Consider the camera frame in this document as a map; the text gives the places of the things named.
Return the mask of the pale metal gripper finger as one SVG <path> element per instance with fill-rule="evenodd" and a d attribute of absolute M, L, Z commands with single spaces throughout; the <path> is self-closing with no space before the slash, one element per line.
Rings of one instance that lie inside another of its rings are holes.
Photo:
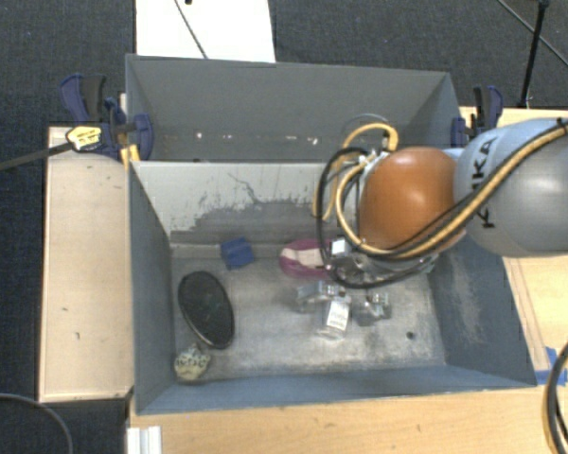
<path fill-rule="evenodd" d="M 387 292 L 369 291 L 354 303 L 354 319 L 359 326 L 371 326 L 392 318 Z"/>
<path fill-rule="evenodd" d="M 351 297 L 345 289 L 333 282 L 314 282 L 296 290 L 299 312 L 311 314 L 317 336 L 342 339 L 351 315 Z"/>

